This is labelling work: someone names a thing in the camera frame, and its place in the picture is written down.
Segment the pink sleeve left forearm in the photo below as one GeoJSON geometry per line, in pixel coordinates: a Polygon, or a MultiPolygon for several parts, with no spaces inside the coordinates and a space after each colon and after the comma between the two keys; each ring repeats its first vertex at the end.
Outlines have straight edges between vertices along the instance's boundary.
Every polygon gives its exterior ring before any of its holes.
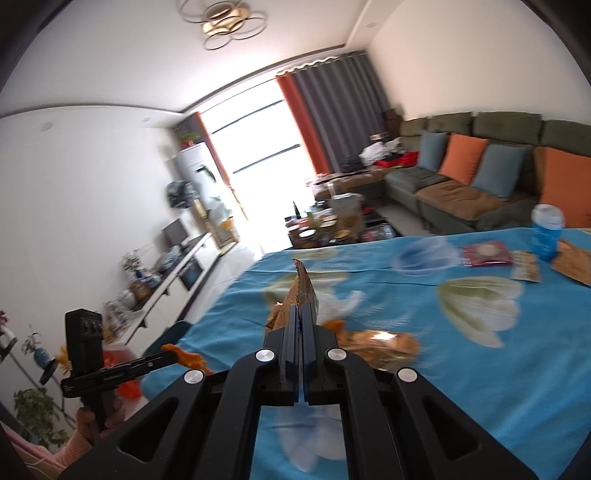
{"type": "Polygon", "coordinates": [[[9,427],[5,425],[2,427],[17,454],[35,479],[57,479],[63,470],[92,449],[92,445],[78,430],[74,431],[57,453],[52,453],[41,445],[26,441],[9,427]]]}

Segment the left hand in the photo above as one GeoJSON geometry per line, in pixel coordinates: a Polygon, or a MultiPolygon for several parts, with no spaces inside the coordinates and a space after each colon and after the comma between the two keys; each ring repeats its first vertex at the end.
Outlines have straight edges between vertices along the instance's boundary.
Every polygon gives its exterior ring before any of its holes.
{"type": "Polygon", "coordinates": [[[106,438],[125,421],[125,407],[116,393],[108,393],[104,400],[110,400],[110,406],[104,403],[98,405],[99,419],[96,419],[95,411],[82,406],[76,414],[77,432],[94,446],[100,439],[106,438]]]}

